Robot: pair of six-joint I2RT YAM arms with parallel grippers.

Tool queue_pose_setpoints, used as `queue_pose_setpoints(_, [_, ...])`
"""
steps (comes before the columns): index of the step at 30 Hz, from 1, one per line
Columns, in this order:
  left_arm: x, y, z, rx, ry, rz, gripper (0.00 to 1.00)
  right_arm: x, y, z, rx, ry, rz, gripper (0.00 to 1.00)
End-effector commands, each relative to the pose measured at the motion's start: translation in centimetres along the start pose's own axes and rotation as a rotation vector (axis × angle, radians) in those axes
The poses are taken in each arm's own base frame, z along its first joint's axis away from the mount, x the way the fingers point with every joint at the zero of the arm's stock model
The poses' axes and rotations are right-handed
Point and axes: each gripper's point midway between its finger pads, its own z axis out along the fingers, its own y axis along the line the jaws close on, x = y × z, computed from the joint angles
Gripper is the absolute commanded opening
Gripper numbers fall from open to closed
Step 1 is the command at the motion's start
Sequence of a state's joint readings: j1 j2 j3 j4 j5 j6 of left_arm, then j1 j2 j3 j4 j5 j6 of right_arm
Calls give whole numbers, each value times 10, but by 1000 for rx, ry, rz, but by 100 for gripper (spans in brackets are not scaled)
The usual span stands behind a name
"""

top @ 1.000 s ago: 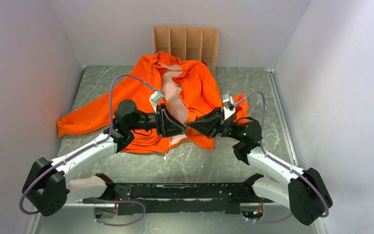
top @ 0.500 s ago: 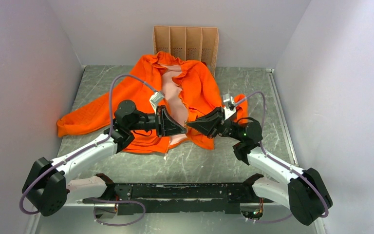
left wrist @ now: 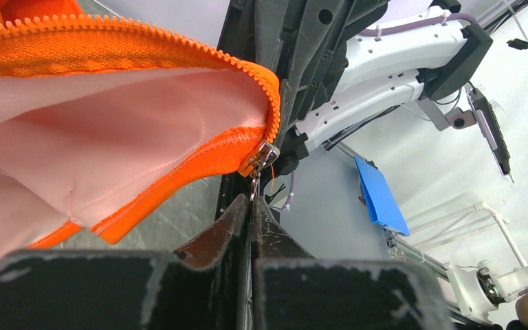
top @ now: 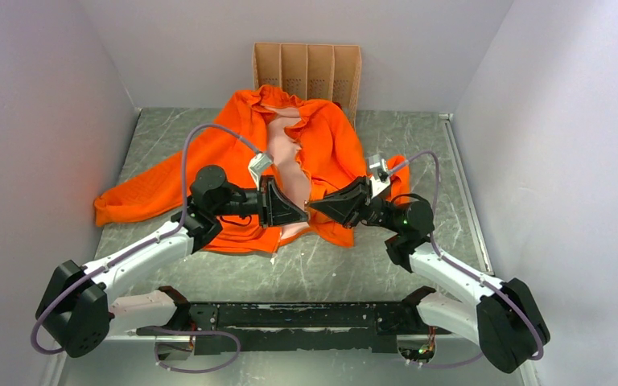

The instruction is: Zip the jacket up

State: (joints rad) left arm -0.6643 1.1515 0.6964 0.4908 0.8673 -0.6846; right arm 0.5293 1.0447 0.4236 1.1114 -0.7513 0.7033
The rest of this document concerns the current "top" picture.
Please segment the orange jacket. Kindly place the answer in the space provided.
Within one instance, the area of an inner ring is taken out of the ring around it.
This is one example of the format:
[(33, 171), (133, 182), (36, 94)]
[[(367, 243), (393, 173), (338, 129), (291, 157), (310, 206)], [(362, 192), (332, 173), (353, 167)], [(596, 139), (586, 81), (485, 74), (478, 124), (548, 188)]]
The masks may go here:
[(255, 150), (273, 159), (267, 170), (298, 204), (322, 199), (366, 174), (361, 142), (342, 110), (328, 100), (302, 100), (280, 88), (235, 92), (215, 118), (181, 149), (94, 200), (97, 226), (135, 223), (182, 203), (183, 182), (209, 165), (240, 187), (254, 185), (248, 165)]

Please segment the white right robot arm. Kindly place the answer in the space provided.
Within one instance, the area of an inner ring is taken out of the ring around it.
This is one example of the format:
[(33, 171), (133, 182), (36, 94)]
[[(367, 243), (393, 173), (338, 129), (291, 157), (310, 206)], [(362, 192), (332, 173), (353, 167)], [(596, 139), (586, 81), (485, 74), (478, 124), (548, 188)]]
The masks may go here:
[(442, 287), (425, 289), (402, 311), (413, 333), (440, 327), (474, 343), (494, 368), (511, 373), (539, 360), (550, 332), (529, 287), (501, 280), (445, 253), (434, 238), (434, 209), (417, 194), (387, 200), (373, 189), (376, 179), (359, 177), (346, 187), (307, 203), (345, 228), (358, 224), (393, 232), (385, 250), (394, 265)]

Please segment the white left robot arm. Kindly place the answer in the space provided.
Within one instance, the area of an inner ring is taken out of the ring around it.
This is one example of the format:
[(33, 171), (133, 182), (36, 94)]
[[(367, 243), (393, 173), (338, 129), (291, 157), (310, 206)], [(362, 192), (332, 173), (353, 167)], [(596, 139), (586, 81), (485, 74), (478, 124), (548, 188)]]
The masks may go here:
[(56, 267), (35, 313), (31, 343), (37, 351), (47, 352), (37, 342), (40, 328), (59, 344), (58, 352), (72, 358), (88, 354), (109, 335), (130, 330), (148, 335), (197, 331), (190, 302), (172, 287), (142, 296), (124, 293), (161, 266), (214, 241), (226, 216), (258, 220), (264, 228), (308, 219), (272, 176), (262, 176), (255, 188), (241, 188), (227, 180), (220, 166), (206, 166), (190, 192), (182, 211), (149, 236), (86, 265), (65, 261)]

